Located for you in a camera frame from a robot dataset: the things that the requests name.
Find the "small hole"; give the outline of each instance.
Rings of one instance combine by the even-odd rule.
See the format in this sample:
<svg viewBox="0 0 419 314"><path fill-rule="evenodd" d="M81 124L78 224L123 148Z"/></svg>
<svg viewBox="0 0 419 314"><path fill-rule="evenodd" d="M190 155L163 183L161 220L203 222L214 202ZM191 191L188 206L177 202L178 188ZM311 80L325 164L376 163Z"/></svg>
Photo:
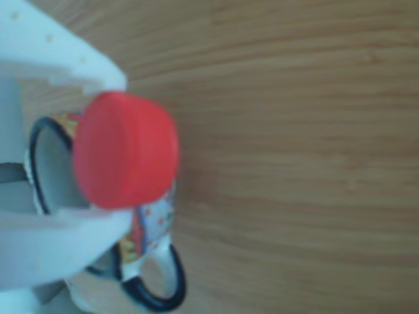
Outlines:
<svg viewBox="0 0 419 314"><path fill-rule="evenodd" d="M18 20L19 17L20 17L20 13L19 12L13 12L12 13L12 16L11 16L12 20Z"/></svg>
<svg viewBox="0 0 419 314"><path fill-rule="evenodd" d="M54 38L55 37L53 36L53 34L50 34L50 35L45 37L45 39L48 43L52 43L54 41Z"/></svg>

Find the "mug handle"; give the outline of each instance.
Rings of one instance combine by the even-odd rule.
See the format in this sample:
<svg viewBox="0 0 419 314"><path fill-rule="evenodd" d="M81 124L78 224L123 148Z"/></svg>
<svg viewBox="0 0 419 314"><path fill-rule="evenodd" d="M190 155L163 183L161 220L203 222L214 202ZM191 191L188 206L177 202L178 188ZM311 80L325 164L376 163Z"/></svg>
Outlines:
<svg viewBox="0 0 419 314"><path fill-rule="evenodd" d="M123 289L135 301L154 312L169 312L179 307L185 299L187 288L185 272L180 257L173 245L157 249L150 257L160 268L169 298L151 293L140 277L122 283Z"/></svg>

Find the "red bottle cap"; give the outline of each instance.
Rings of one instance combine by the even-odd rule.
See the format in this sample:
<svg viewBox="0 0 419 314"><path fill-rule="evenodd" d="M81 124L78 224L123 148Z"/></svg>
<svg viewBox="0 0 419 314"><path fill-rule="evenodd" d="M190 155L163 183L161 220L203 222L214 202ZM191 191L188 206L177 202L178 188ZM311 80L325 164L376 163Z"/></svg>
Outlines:
<svg viewBox="0 0 419 314"><path fill-rule="evenodd" d="M73 163L85 196L104 209L155 201L177 173L175 122L154 101L103 93L85 110L77 128Z"/></svg>

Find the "wooden table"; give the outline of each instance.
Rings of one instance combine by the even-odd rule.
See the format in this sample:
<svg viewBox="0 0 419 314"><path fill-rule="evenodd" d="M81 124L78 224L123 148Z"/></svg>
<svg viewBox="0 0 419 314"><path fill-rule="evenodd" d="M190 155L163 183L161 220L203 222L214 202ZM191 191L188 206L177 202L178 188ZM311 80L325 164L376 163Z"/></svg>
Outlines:
<svg viewBox="0 0 419 314"><path fill-rule="evenodd" d="M419 2L35 2L178 121L182 313L419 313Z"/></svg>

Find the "ceramic mug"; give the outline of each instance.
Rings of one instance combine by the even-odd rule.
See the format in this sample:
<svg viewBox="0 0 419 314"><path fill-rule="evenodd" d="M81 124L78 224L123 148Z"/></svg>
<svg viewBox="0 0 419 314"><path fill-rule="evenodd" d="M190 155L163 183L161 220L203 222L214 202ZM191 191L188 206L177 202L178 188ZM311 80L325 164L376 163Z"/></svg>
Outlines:
<svg viewBox="0 0 419 314"><path fill-rule="evenodd" d="M26 168L35 190L35 204L42 215L61 207L89 208L77 187L71 147L81 113L55 114L38 120L31 131ZM179 307L186 295L182 263L172 245L175 185L160 200L133 207L132 229L86 271L120 282L139 305L156 312ZM152 294L141 278L146 258L152 258L164 278L167 298Z"/></svg>

